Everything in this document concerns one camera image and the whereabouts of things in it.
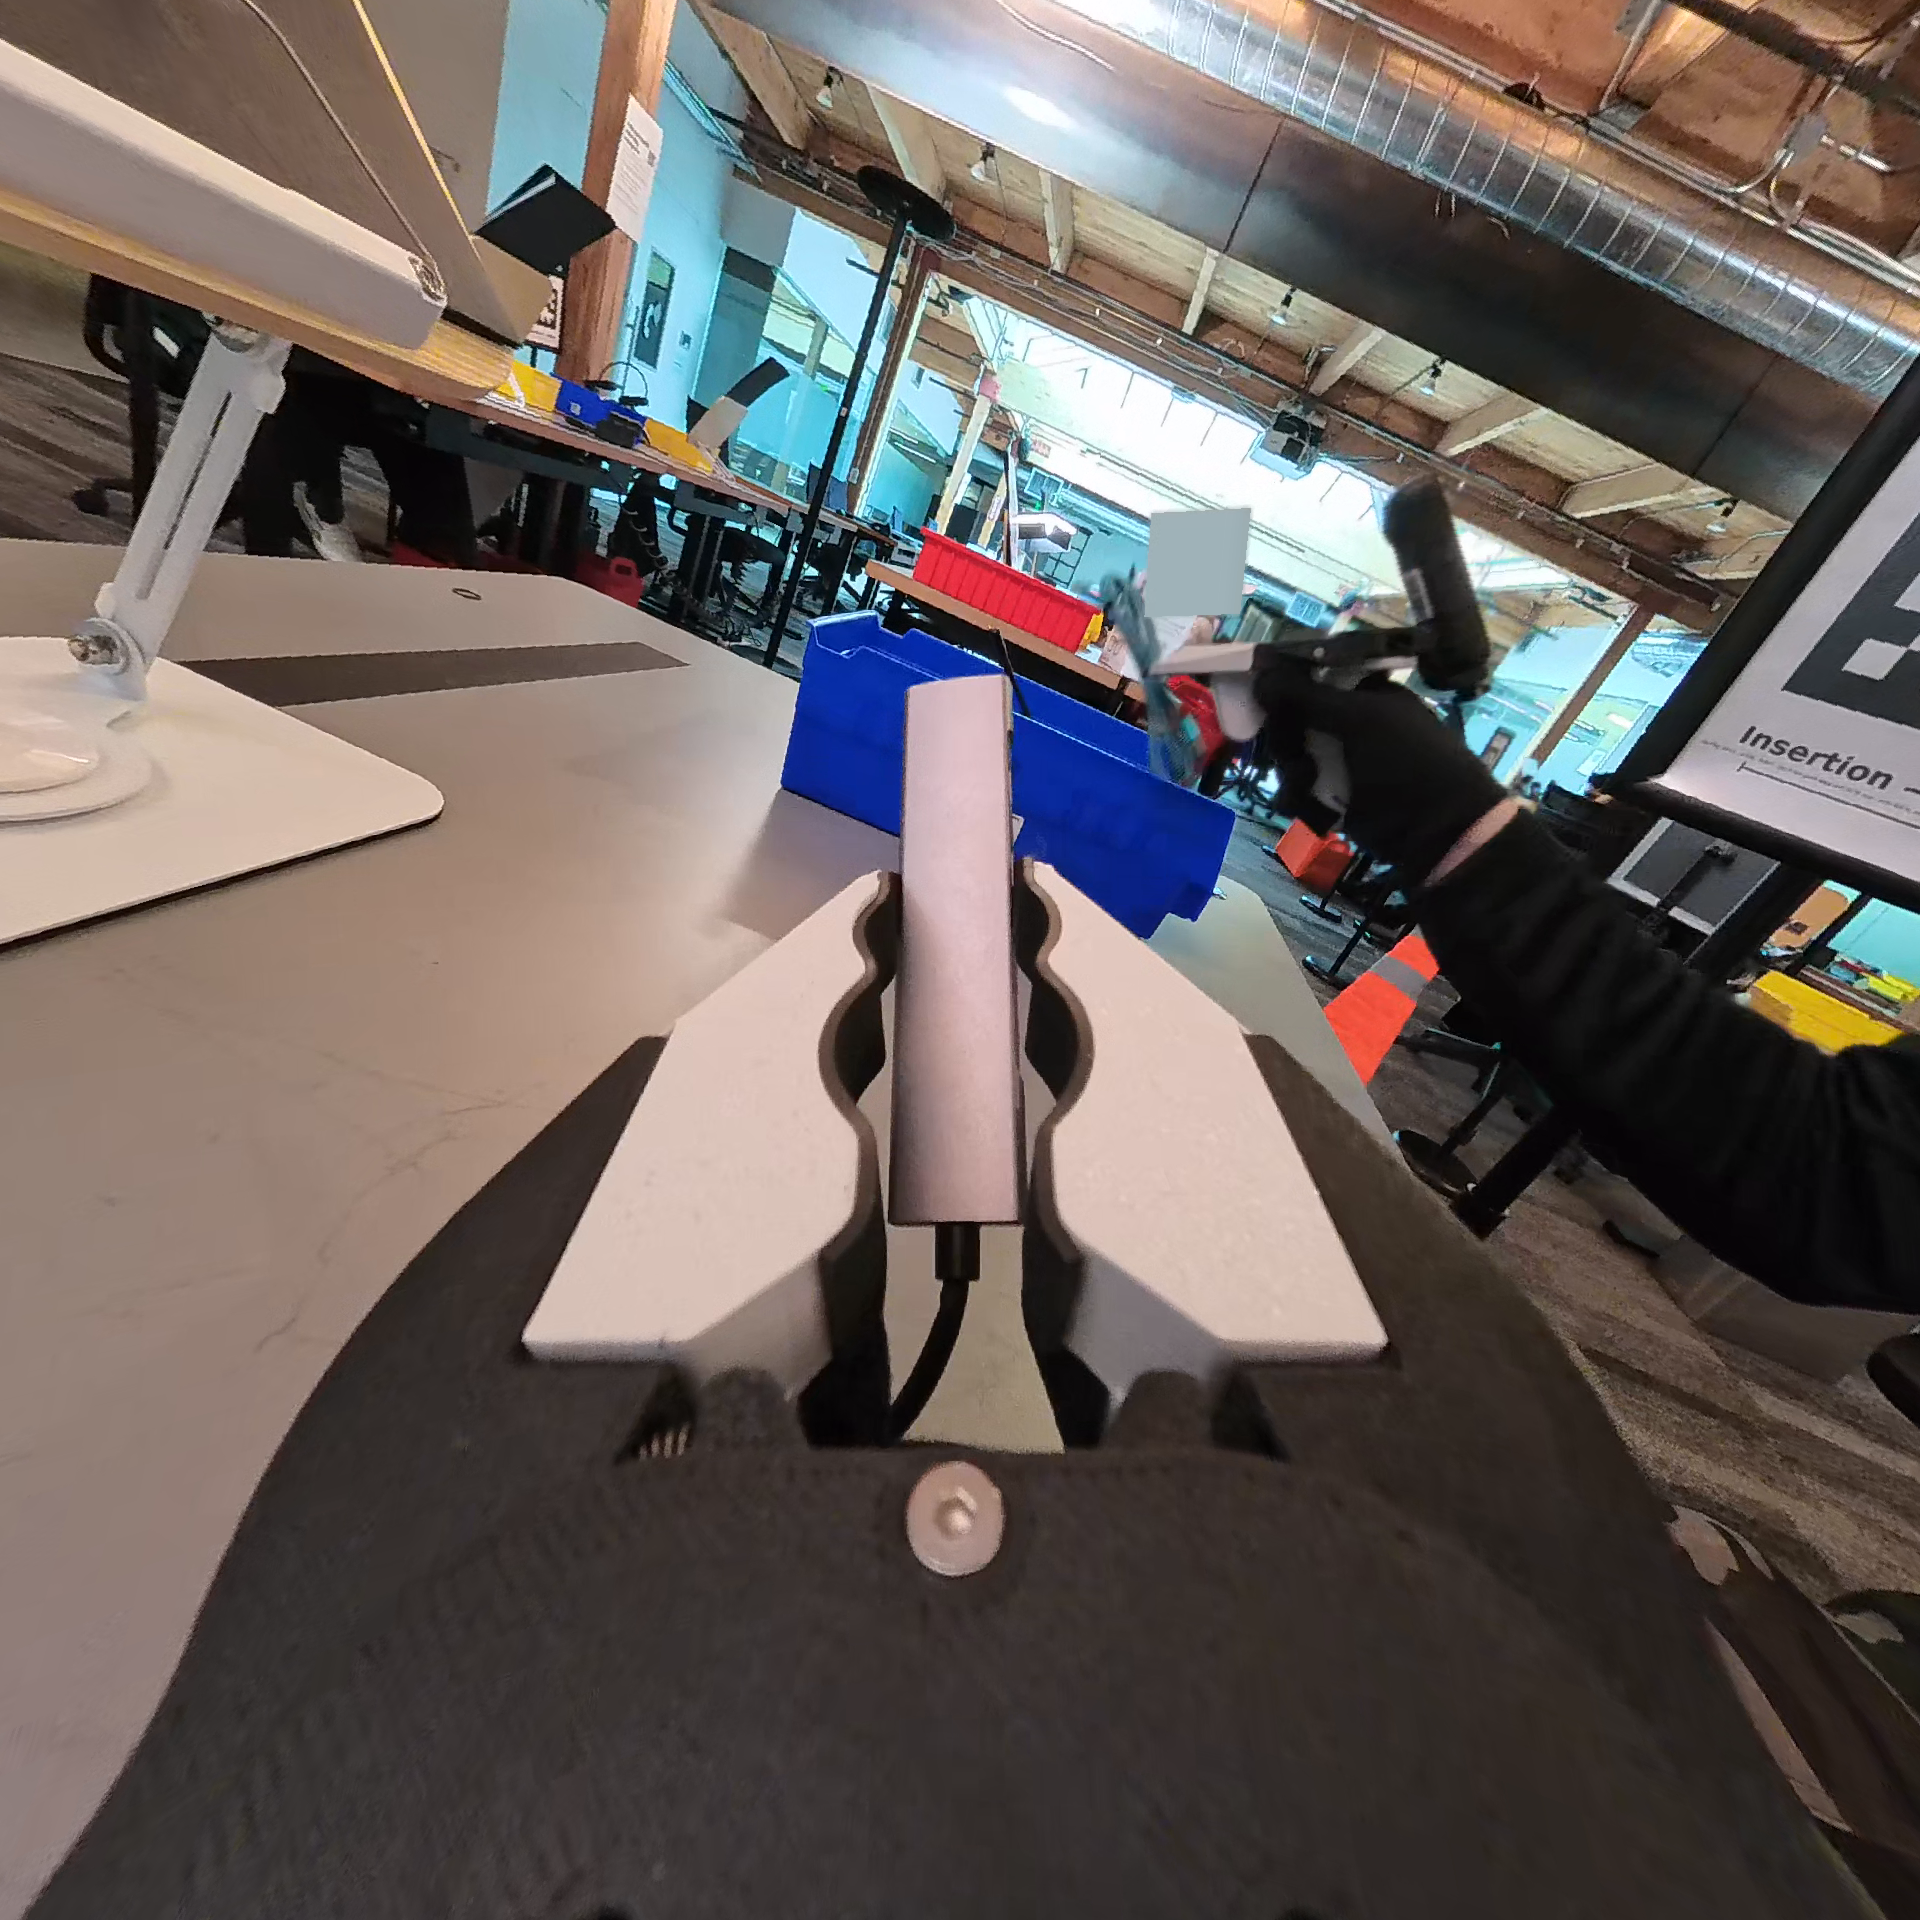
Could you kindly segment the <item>person's right forearm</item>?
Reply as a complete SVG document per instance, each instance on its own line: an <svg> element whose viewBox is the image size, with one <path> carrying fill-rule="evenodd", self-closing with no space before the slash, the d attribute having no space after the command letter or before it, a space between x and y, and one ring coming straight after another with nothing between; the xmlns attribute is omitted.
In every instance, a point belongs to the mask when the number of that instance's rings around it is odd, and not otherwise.
<svg viewBox="0 0 1920 1920"><path fill-rule="evenodd" d="M1412 818L1424 937L1555 1109L1734 1270L1912 1322L1917 1039L1822 1051L1769 1025L1491 787Z"/></svg>

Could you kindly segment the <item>orange traffic cone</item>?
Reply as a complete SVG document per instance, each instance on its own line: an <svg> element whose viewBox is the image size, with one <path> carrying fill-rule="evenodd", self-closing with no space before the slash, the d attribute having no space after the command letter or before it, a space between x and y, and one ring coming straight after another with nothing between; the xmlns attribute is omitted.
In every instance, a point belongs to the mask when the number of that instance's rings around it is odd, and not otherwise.
<svg viewBox="0 0 1920 1920"><path fill-rule="evenodd" d="M1433 950L1412 931L1326 1004L1327 1028L1363 1085L1374 1083L1436 975Z"/></svg>

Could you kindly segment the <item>red plastic bin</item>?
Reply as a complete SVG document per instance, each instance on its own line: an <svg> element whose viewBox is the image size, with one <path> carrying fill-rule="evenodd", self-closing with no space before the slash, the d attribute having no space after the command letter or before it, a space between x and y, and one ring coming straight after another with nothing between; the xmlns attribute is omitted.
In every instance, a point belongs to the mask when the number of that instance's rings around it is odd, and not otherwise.
<svg viewBox="0 0 1920 1920"><path fill-rule="evenodd" d="M1071 654L1101 638L1103 617L1083 596L933 529L921 530L915 582Z"/></svg>

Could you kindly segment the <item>dark grey panel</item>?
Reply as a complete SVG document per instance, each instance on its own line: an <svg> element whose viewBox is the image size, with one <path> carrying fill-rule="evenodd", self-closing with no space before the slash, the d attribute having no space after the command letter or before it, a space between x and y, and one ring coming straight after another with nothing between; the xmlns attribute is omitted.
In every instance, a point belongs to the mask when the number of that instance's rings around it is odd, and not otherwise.
<svg viewBox="0 0 1920 1920"><path fill-rule="evenodd" d="M503 338L528 270L472 241L371 4L5 2L24 55L430 261Z"/></svg>

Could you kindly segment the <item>blue plastic storage bin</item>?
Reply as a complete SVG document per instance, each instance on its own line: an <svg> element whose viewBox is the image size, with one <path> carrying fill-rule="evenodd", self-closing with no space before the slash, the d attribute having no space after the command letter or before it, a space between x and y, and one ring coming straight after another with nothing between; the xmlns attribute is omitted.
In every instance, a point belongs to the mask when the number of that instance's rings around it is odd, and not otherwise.
<svg viewBox="0 0 1920 1920"><path fill-rule="evenodd" d="M807 629L781 789L880 833L897 833L905 694L918 684L993 679L1004 668L871 611ZM1231 812L1157 775L1147 734L1030 679L1012 692L1014 855L1047 861L1134 934L1206 910Z"/></svg>

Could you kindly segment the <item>wooden book stand white base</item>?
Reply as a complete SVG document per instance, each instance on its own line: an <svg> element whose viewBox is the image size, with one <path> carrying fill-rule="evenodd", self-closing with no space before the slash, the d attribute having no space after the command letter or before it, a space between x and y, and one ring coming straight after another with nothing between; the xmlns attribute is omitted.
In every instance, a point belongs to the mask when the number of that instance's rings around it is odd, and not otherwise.
<svg viewBox="0 0 1920 1920"><path fill-rule="evenodd" d="M5 612L5 943L107 918L441 814L436 787L161 657L291 349L399 393L491 393L503 338L439 270L120 106L3 35L5 242L208 324L113 577L69 635Z"/></svg>

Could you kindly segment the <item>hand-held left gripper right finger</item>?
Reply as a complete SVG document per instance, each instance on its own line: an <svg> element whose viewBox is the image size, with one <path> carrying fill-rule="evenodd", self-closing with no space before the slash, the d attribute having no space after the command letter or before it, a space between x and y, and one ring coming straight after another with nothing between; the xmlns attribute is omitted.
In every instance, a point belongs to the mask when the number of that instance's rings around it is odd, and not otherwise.
<svg viewBox="0 0 1920 1920"><path fill-rule="evenodd" d="M1101 1388L1380 1357L1255 1035L1055 868L1024 863L1021 885L1028 1058L1054 1091L1030 1223L1064 1269L1035 1346Z"/></svg>

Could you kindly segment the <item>person's camouflage trousers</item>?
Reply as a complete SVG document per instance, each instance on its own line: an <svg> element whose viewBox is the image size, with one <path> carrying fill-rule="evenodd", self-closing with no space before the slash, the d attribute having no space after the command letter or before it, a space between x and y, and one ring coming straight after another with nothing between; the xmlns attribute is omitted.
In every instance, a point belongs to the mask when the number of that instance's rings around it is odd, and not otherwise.
<svg viewBox="0 0 1920 1920"><path fill-rule="evenodd" d="M1800 1594L1743 1537L1684 1507L1667 1532L1707 1588L1745 1717L1868 1909L1917 1916L1917 1598Z"/></svg>

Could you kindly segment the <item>black floor lamp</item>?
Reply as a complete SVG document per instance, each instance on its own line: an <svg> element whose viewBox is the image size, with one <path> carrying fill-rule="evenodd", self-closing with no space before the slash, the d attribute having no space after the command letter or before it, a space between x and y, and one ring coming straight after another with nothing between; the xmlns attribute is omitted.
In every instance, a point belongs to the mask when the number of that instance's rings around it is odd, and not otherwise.
<svg viewBox="0 0 1920 1920"><path fill-rule="evenodd" d="M910 235L925 238L933 242L944 242L952 235L952 217L948 207L933 199L924 188L901 178L897 173L892 173L880 165L867 165L854 173L854 182L867 204L877 215L887 217L889 231L884 238L868 311L853 349L853 364L847 370L844 396L837 404L831 431L820 460L820 470L807 485L807 510L801 515L798 532L793 534L793 542L788 545L788 558L780 577L775 612L766 623L766 642L759 660L767 670L777 665L781 654L785 622L798 602L799 578L809 561L811 547L816 542L816 534L820 530L820 521L825 516L827 489L833 479L839 452L847 436L847 422L854 412L859 379L863 378L867 366L871 361L876 333L884 306L889 302L889 291L894 283L896 266L905 252L905 242Z"/></svg>

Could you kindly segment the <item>framed marker sign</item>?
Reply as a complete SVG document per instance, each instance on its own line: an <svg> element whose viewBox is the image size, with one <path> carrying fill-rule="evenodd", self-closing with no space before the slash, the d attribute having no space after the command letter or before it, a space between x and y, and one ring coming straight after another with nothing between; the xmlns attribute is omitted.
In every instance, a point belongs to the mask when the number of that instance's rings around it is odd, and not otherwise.
<svg viewBox="0 0 1920 1920"><path fill-rule="evenodd" d="M1915 367L1716 627L1614 791L1915 910Z"/></svg>

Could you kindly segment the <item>person's right hand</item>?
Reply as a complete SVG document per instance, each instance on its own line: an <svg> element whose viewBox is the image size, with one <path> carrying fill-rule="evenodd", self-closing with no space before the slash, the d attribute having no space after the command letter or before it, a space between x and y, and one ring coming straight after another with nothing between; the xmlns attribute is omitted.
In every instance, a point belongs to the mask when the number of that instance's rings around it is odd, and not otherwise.
<svg viewBox="0 0 1920 1920"><path fill-rule="evenodd" d="M1408 891L1452 875L1519 818L1519 802L1456 732L1384 675L1341 687L1281 658L1255 675L1255 697L1288 785L1316 801L1326 762L1336 758L1344 833Z"/></svg>

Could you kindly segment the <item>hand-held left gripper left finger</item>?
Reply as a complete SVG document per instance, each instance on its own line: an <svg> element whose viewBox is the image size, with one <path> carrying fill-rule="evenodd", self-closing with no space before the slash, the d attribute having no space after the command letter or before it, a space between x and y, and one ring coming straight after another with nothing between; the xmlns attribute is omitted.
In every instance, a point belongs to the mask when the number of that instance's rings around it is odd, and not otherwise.
<svg viewBox="0 0 1920 1920"><path fill-rule="evenodd" d="M534 1359L775 1381L811 1434L884 1434L880 1074L897 875L859 875L693 1005L523 1326Z"/></svg>

